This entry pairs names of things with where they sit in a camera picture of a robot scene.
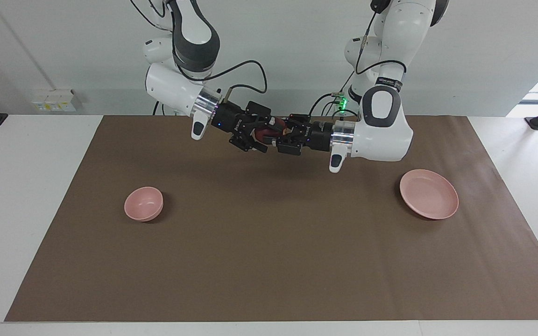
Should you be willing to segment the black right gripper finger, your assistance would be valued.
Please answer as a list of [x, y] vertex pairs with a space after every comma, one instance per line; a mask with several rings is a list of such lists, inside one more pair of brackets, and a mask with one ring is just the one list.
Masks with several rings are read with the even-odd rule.
[[254, 128], [233, 129], [231, 130], [230, 143], [245, 152], [255, 150], [266, 153], [268, 151], [267, 145], [258, 142], [254, 134]]
[[249, 101], [246, 106], [246, 126], [247, 127], [265, 127], [272, 125], [273, 116], [271, 109], [254, 101]]

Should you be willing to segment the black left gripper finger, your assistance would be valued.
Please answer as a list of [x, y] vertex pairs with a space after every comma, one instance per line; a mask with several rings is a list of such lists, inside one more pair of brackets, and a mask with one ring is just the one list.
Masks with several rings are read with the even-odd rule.
[[279, 137], [275, 141], [275, 147], [277, 148], [278, 153], [301, 156], [304, 141], [291, 137]]
[[291, 113], [288, 116], [289, 133], [311, 133], [312, 116], [307, 113]]

